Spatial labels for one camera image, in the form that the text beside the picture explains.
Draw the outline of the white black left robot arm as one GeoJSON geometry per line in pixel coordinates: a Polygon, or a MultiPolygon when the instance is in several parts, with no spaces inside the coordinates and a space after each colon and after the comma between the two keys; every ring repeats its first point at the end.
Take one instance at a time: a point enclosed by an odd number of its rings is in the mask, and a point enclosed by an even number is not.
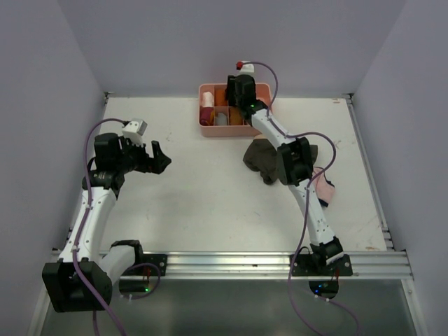
{"type": "Polygon", "coordinates": [[[56,312],[103,310],[123,273],[135,275],[144,270],[140,241],[115,241],[106,255],[100,254],[100,245],[125,175],[161,174],[171,164],[158,141],[150,145],[152,152],[147,153],[146,145],[135,136],[104,133],[95,137],[76,222],[57,261],[43,266],[43,282],[56,312]]]}

